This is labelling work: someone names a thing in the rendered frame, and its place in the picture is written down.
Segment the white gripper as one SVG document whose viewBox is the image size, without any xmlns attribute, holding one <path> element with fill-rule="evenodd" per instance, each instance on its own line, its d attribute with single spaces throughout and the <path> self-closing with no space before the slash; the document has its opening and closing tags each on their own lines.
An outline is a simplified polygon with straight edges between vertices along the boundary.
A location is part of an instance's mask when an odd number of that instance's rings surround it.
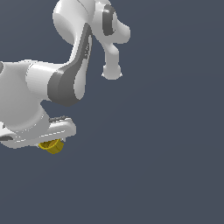
<svg viewBox="0 0 224 224">
<path fill-rule="evenodd" d="M 47 131 L 38 134 L 32 139 L 18 135 L 0 122 L 0 144 L 8 148 L 17 149 L 25 146 L 39 146 L 40 143 L 55 139 L 66 141 L 67 137 L 76 134 L 76 126 L 73 120 L 68 116 L 54 117 L 49 119 L 50 126 Z"/>
</svg>

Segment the yellow cup-shaped object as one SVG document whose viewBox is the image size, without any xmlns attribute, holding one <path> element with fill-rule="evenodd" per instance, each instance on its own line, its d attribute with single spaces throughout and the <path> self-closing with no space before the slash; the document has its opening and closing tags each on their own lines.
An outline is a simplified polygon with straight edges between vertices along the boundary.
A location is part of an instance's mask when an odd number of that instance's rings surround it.
<svg viewBox="0 0 224 224">
<path fill-rule="evenodd" d="M 63 146 L 64 144 L 59 139 L 43 142 L 38 145 L 39 148 L 51 154 L 59 153 L 63 149 Z"/>
</svg>

